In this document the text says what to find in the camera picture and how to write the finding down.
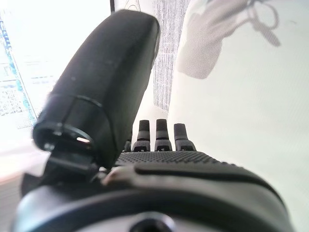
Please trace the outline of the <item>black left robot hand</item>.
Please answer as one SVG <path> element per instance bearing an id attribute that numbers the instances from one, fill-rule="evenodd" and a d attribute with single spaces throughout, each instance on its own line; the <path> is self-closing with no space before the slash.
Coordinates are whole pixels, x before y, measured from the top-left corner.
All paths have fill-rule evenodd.
<path id="1" fill-rule="evenodd" d="M 157 55 L 160 27 L 120 10 L 87 37 L 32 131 L 48 151 L 40 177 L 25 174 L 13 232 L 291 232 L 287 209 L 258 175 L 195 149 L 185 125 L 164 120 L 156 150 L 132 126 Z"/>

